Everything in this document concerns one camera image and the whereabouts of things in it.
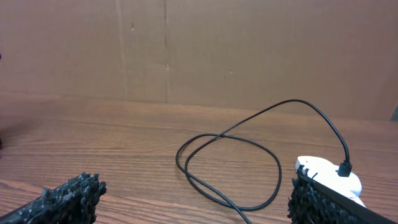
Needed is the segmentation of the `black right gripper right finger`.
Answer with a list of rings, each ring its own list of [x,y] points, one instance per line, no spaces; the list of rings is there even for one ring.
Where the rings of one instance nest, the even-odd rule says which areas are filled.
[[[397,224],[308,176],[303,165],[292,179],[287,217],[296,224]]]

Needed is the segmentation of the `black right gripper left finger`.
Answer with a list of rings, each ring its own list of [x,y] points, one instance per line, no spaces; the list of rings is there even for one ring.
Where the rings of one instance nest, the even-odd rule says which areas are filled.
[[[96,206],[107,191],[99,174],[86,172],[1,216],[1,224],[93,224]]]

